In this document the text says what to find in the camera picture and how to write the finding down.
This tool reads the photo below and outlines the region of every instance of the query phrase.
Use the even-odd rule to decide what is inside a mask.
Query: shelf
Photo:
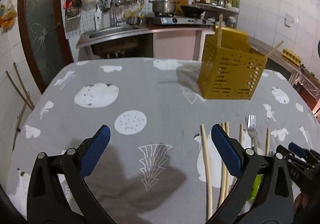
[[[228,16],[233,16],[235,14],[239,14],[239,12],[232,11],[232,10],[227,9],[225,7],[214,6],[214,5],[211,5],[211,4],[195,3],[195,6],[203,8],[206,11],[218,12],[218,13],[221,13],[223,15],[228,15]]]

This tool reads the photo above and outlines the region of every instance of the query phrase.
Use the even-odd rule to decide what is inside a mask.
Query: door
[[[60,3],[60,0],[18,0],[21,43],[41,93],[63,67],[73,62]]]

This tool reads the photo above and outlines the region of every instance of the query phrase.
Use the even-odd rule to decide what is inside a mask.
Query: metal fork
[[[253,146],[254,146],[254,151],[257,152],[257,125],[256,125],[256,116],[250,114],[248,116],[248,135],[251,137]]]

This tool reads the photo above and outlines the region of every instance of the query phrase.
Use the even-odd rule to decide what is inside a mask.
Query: stainless steel pot
[[[174,0],[154,0],[152,3],[152,12],[158,14],[173,14],[176,11],[176,2]]]

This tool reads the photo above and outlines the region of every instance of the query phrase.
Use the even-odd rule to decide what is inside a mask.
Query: table
[[[111,140],[85,181],[117,223],[205,223],[206,183],[199,137],[230,122],[230,135],[249,114],[257,116],[258,147],[290,142],[320,151],[319,124],[278,72],[264,70],[248,100],[205,100],[196,84],[200,63],[152,58],[82,61],[66,66],[50,83],[17,137],[7,194],[26,215],[28,181],[39,152],[77,148],[101,125]],[[221,158],[209,142],[213,207],[220,193]],[[245,133],[244,147],[251,140]],[[64,176],[62,188],[75,211]],[[293,186],[294,195],[299,189]]]

